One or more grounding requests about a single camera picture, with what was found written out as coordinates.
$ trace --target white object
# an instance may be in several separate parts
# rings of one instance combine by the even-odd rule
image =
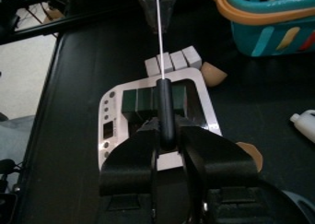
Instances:
[[[154,57],[145,61],[149,77],[154,77],[162,74],[158,59]]]
[[[291,117],[295,128],[315,143],[315,110],[307,110]]]
[[[159,61],[159,65],[161,65],[161,69],[162,69],[162,73],[170,73],[174,71],[174,67],[173,67],[173,61],[171,61],[171,57],[170,57],[170,54],[169,53],[163,53],[163,59],[162,59],[162,55],[159,54],[157,56],[158,58],[158,61]]]
[[[158,27],[159,27],[159,45],[161,45],[161,55],[158,56],[158,60],[162,67],[163,79],[166,78],[166,66],[165,66],[165,55],[163,55],[163,29],[162,29],[162,14],[161,14],[161,0],[157,0],[157,11],[158,11]]]
[[[173,61],[175,71],[182,70],[183,68],[189,66],[185,60],[182,51],[174,52],[170,56],[171,56],[171,61]]]
[[[201,58],[201,56],[198,54],[198,51],[194,48],[194,46],[187,47],[186,49],[182,50],[182,52],[183,52],[183,56],[187,60],[187,63],[190,65],[190,67],[201,69],[201,67],[202,67],[202,58]]]
[[[191,79],[195,82],[198,97],[201,100],[202,111],[209,129],[218,135],[222,135],[221,127],[214,113],[213,102],[209,90],[205,85],[201,71],[187,67],[181,71],[166,74],[173,81]],[[157,80],[161,76],[145,78],[134,82],[118,85],[103,95],[99,109],[99,166],[102,165],[113,152],[114,148],[130,137],[129,121],[121,112],[123,91],[137,88],[151,88],[157,86]],[[178,168],[182,166],[182,156],[179,152],[162,154],[158,159],[158,171]]]

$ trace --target laundry basket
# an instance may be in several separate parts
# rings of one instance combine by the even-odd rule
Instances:
[[[315,2],[313,6],[299,4],[298,8],[278,6],[270,12],[249,12],[235,7],[229,0],[214,0],[222,15],[231,20],[237,47],[250,56],[282,55],[315,51]]]

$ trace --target floor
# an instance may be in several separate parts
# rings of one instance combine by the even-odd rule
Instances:
[[[46,19],[40,5],[31,6],[30,10],[40,21]],[[39,25],[24,9],[18,15],[22,18],[18,29]],[[14,159],[16,163],[24,160],[54,48],[54,35],[0,45],[0,113],[12,120],[0,123],[0,159]],[[16,179],[16,173],[8,176],[8,188]]]

